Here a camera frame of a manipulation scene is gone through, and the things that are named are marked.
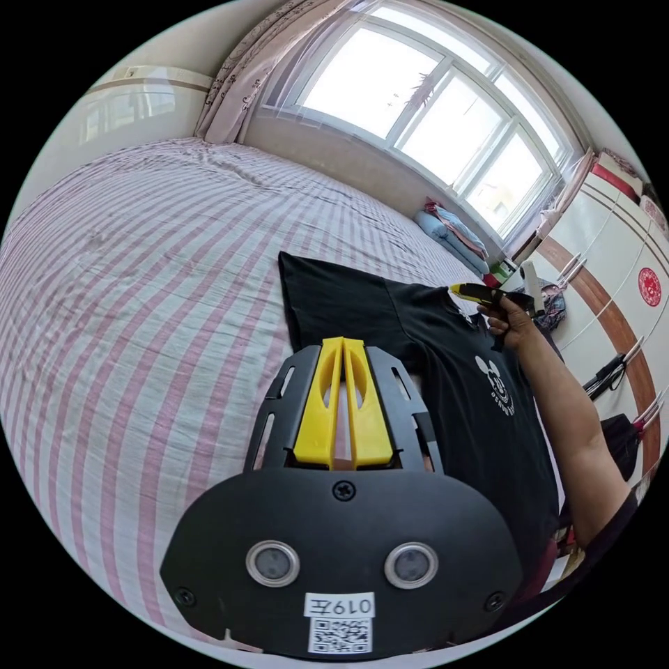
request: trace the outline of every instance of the bed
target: bed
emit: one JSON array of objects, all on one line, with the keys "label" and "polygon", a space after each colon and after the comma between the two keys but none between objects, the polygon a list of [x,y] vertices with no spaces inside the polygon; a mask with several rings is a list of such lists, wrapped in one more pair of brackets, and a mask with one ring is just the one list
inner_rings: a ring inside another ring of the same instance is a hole
[{"label": "bed", "polygon": [[209,640],[184,623],[158,567],[185,508],[241,471],[291,354],[281,249],[402,282],[478,281],[371,197],[199,139],[76,170],[0,249],[0,416],[26,487],[101,588],[194,639]]}]

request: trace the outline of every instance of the qr code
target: qr code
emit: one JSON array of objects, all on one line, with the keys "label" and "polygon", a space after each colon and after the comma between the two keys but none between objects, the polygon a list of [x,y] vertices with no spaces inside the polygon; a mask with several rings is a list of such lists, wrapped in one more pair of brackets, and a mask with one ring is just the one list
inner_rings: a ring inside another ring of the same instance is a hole
[{"label": "qr code", "polygon": [[372,618],[311,618],[311,621],[310,653],[371,652]]}]

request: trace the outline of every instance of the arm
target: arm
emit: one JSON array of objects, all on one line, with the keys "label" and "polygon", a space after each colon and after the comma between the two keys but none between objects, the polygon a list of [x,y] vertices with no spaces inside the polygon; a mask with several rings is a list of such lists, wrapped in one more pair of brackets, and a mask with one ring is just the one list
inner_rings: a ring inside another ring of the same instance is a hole
[{"label": "arm", "polygon": [[489,316],[491,332],[507,331],[505,344],[518,353],[553,447],[576,540],[585,548],[614,517],[630,488],[608,451],[597,410],[585,390],[530,317],[511,300],[503,298],[500,305],[508,323],[495,312],[480,310]]}]

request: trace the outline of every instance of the window frame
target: window frame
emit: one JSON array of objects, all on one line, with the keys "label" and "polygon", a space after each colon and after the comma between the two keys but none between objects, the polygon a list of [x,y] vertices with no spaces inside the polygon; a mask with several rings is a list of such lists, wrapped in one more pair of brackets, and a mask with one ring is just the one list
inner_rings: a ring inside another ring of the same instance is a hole
[{"label": "window frame", "polygon": [[[398,25],[381,17],[372,16],[378,6],[395,9],[401,13],[409,14],[417,19],[428,20],[432,23],[438,22],[438,27],[446,33],[452,34],[458,41],[470,49],[479,52],[487,61],[491,62],[485,73],[480,72],[463,58],[451,52],[441,44],[434,42],[420,33],[414,32],[405,26]],[[360,29],[368,29],[398,40],[408,46],[424,53],[438,62],[432,71],[436,84],[427,100],[418,99],[410,101],[398,115],[394,125],[385,138],[379,137],[372,132],[364,130],[348,121],[343,121],[336,116],[321,111],[308,109],[301,105],[311,91],[311,87],[318,81],[325,69],[337,56],[340,49]],[[273,105],[261,104],[261,108],[270,113],[288,115],[295,118],[304,118],[316,125],[326,125],[347,135],[353,135],[362,141],[372,145],[378,150],[392,156],[430,183],[445,191],[458,206],[467,212],[474,220],[479,222],[488,233],[494,237],[500,245],[504,245],[507,237],[525,217],[530,214],[537,198],[552,191],[562,181],[562,172],[567,168],[569,161],[574,156],[574,143],[569,140],[562,126],[553,118],[546,115],[545,102],[540,96],[531,91],[523,80],[516,74],[512,67],[504,62],[490,48],[479,43],[474,36],[464,33],[462,27],[450,24],[449,17],[438,13],[415,7],[413,5],[396,1],[384,0],[378,4],[368,6],[362,12],[349,12],[330,30],[321,43],[314,50],[313,57],[309,59],[314,65],[303,67],[293,79],[287,91],[279,92],[277,101]],[[516,86],[525,99],[532,105],[540,118],[555,135],[560,149],[555,157],[547,149],[535,129],[529,121],[520,113],[513,103],[495,85],[495,81],[501,75],[508,77]],[[272,88],[275,74],[268,81],[268,88]],[[488,103],[492,103],[498,113],[506,117],[489,137],[485,147],[475,156],[475,159],[463,170],[459,179],[451,186],[444,183],[432,171],[420,163],[402,153],[401,147],[420,119],[428,112],[432,104],[438,99],[440,93],[456,76],[462,76],[467,85],[473,84],[477,93]],[[518,134],[525,142],[532,155],[542,167],[542,175],[532,186],[520,203],[509,213],[504,223],[495,230],[490,223],[481,215],[467,200],[467,197],[485,176],[488,169],[501,155],[506,145],[513,136]]]}]

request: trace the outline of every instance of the person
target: person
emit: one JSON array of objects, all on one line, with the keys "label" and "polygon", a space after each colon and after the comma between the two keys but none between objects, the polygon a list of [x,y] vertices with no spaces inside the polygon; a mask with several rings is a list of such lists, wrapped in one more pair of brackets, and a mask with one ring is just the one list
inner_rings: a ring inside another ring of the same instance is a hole
[{"label": "person", "polygon": [[582,563],[551,589],[511,604],[488,634],[555,603],[592,569],[637,508],[634,492],[610,455],[597,410],[532,319],[506,296],[500,307],[478,306],[495,336],[513,348],[537,402],[571,507]]}]

